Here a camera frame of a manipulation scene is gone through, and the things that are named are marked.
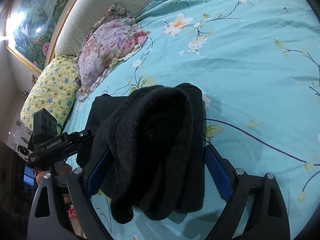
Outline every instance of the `poster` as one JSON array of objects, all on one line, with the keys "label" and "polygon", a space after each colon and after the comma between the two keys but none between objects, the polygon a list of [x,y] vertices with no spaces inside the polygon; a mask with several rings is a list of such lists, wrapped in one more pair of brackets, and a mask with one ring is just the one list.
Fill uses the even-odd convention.
[{"label": "poster", "polygon": [[52,34],[68,1],[14,0],[13,2],[6,24],[7,47],[38,73],[45,67]]},{"label": "poster", "polygon": [[10,133],[10,135],[11,135],[9,137],[10,148],[14,151],[17,151],[19,141],[20,141],[20,131],[15,129]]}]

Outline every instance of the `gold trim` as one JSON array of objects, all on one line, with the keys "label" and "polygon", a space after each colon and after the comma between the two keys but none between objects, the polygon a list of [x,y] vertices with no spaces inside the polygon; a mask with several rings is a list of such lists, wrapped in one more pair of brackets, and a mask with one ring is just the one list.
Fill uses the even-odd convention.
[{"label": "gold trim", "polygon": [[[7,21],[5,22],[6,23],[6,26],[5,26],[5,36],[8,36],[8,32],[7,32],[7,22],[8,20],[10,19],[10,16],[11,16],[11,11],[12,11],[12,7],[13,7],[13,1],[12,0],[9,4],[9,8],[8,8],[8,15],[7,15]],[[6,46],[8,51],[10,51],[18,60],[20,60],[23,64],[25,64],[28,68],[30,68],[33,72],[37,73],[38,75],[41,74],[41,72],[34,68],[29,62],[27,62],[23,57],[21,57],[19,54],[17,54],[13,49],[11,49],[9,47],[9,41],[6,40]]]},{"label": "gold trim", "polygon": [[58,40],[58,38],[59,38],[59,35],[60,35],[61,31],[62,31],[62,28],[63,28],[64,24],[66,23],[66,20],[67,20],[67,18],[68,18],[68,16],[69,16],[69,14],[70,14],[73,6],[75,5],[76,1],[77,1],[77,0],[74,0],[74,1],[73,1],[72,5],[71,5],[70,8],[68,9],[68,12],[66,13],[66,16],[65,16],[64,19],[63,19],[63,22],[62,22],[61,25],[60,25],[60,29],[58,30],[58,33],[57,33],[57,35],[56,35],[56,37],[55,37],[55,41],[54,41],[54,45],[53,45],[53,48],[52,48],[52,51],[51,51],[51,54],[50,54],[49,62],[51,62],[51,61],[54,59],[54,57],[55,57],[55,50],[56,50],[57,40]]},{"label": "gold trim", "polygon": [[13,49],[11,49],[9,46],[6,46],[7,50],[10,51],[13,55],[15,55],[16,58],[18,58],[23,64],[25,64],[28,68],[30,68],[33,72],[37,73],[38,75],[41,74],[36,68],[31,66],[31,64],[27,61],[25,61],[19,54],[15,53]]}]

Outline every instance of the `pink floral pillowcase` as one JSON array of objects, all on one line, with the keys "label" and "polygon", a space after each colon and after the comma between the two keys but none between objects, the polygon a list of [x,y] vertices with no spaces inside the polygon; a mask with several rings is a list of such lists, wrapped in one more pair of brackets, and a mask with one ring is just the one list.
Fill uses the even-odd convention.
[{"label": "pink floral pillowcase", "polygon": [[116,68],[139,51],[147,34],[120,4],[111,5],[85,38],[82,51],[74,58],[75,78],[81,85],[76,99],[84,101]]}]

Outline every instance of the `yellow pillow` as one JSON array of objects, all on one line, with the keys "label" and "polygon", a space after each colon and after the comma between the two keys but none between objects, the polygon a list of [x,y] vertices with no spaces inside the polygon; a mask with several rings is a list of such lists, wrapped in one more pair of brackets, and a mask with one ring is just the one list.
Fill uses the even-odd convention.
[{"label": "yellow pillow", "polygon": [[39,76],[25,101],[20,116],[22,122],[33,131],[34,114],[45,108],[63,127],[76,99],[79,85],[72,67],[73,56],[56,55]]}]

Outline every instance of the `blue gripper pad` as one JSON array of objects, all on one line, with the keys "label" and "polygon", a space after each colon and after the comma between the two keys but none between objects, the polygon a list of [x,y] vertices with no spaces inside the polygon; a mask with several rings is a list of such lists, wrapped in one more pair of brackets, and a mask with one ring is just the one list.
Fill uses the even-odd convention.
[{"label": "blue gripper pad", "polygon": [[204,161],[220,196],[224,196],[226,200],[229,200],[233,195],[230,178],[208,145],[204,148]]},{"label": "blue gripper pad", "polygon": [[98,193],[112,161],[113,155],[110,148],[108,148],[88,177],[86,191],[88,198],[91,198],[93,195]]}]

